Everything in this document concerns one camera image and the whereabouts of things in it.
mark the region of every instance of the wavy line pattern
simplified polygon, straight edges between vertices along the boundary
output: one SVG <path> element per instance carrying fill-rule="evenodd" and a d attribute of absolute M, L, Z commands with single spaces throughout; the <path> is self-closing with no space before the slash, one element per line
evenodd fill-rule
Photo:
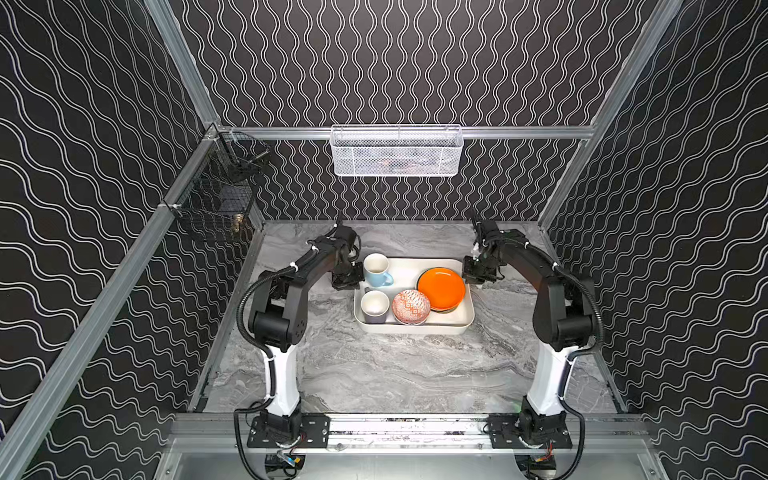
<path fill-rule="evenodd" d="M 688 0 L 551 229 L 671 478 L 768 478 L 768 6 Z"/>
<path fill-rule="evenodd" d="M 248 154 L 255 143 L 224 135 Z M 536 220 L 577 140 L 465 142 L 454 177 L 337 177 L 327 142 L 279 141 L 257 180 L 257 203 L 271 220 Z"/>
<path fill-rule="evenodd" d="M 0 438 L 202 126 L 140 0 L 0 0 Z"/>
<path fill-rule="evenodd" d="M 195 243 L 171 227 L 25 478 L 153 478 L 247 248 Z"/>
<path fill-rule="evenodd" d="M 584 125 L 655 0 L 172 0 L 233 126 Z"/>

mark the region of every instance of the tray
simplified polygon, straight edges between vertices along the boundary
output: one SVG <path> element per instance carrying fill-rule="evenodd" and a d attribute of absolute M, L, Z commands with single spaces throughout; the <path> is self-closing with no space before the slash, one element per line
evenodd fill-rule
<path fill-rule="evenodd" d="M 464 300 L 448 313 L 430 312 L 427 320 L 420 325 L 403 325 L 395 318 L 390 307 L 384 323 L 366 323 L 366 318 L 360 309 L 360 300 L 366 289 L 379 290 L 386 293 L 391 305 L 395 295 L 403 290 L 415 289 L 419 275 L 430 268 L 443 266 L 461 274 L 462 262 L 452 258 L 389 258 L 389 274 L 395 282 L 390 286 L 371 287 L 367 282 L 360 282 L 360 288 L 355 290 L 355 319 L 360 328 L 368 333 L 385 333 L 393 335 L 458 335 L 463 333 L 475 319 L 475 308 L 472 305 L 472 295 L 469 285 L 465 285 Z"/>

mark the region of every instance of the white wire basket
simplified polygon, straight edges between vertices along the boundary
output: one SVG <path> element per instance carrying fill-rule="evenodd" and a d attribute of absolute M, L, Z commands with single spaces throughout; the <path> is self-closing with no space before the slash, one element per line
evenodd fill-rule
<path fill-rule="evenodd" d="M 333 125 L 340 177 L 453 177 L 464 137 L 459 125 Z"/>

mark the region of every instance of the orange plate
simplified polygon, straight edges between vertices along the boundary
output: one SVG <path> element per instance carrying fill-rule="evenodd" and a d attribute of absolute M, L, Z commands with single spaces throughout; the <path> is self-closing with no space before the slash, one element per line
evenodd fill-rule
<path fill-rule="evenodd" d="M 462 276 L 449 268 L 438 266 L 422 273 L 416 282 L 416 289 L 424 293 L 436 312 L 456 308 L 466 293 Z"/>

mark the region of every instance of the cup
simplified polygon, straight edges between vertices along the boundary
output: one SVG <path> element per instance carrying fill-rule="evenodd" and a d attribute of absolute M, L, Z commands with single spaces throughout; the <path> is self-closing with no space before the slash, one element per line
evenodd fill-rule
<path fill-rule="evenodd" d="M 384 323 L 389 312 L 389 297 L 384 292 L 370 290 L 362 296 L 360 309 L 366 323 Z"/>
<path fill-rule="evenodd" d="M 370 286 L 388 286 L 394 282 L 392 275 L 386 272 L 389 268 L 389 259 L 381 253 L 371 253 L 368 255 L 362 262 L 362 268 L 366 273 L 366 282 Z"/>

